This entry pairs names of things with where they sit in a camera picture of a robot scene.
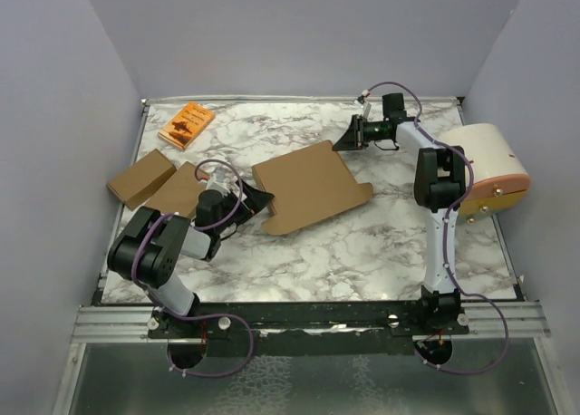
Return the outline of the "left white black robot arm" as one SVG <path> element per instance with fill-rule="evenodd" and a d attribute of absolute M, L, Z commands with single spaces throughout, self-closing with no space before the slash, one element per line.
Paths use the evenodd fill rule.
<path fill-rule="evenodd" d="M 154 303 L 148 322 L 153 338 L 198 337 L 213 320 L 249 326 L 229 313 L 203 313 L 200 299 L 177 274 L 180 256 L 211 261 L 230 227 L 238 228 L 266 208 L 275 195 L 241 183 L 237 194 L 210 186 L 198 196 L 192 219 L 140 207 L 113 241 L 107 268 L 134 283 Z"/>

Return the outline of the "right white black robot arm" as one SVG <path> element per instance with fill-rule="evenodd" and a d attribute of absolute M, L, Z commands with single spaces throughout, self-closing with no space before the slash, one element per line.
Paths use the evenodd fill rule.
<path fill-rule="evenodd" d="M 455 227 L 466 193 L 463 149 L 433 138 L 410 116 L 400 93 L 382 97 L 382 119 L 370 121 L 371 108 L 364 92 L 357 101 L 363 112 L 354 114 L 334 151 L 364 150 L 370 143 L 389 140 L 415 161 L 413 196 L 424 215 L 427 235 L 425 276 L 416 306 L 416 323 L 427 334 L 452 324 L 461 311 L 461 293 L 455 272 Z"/>

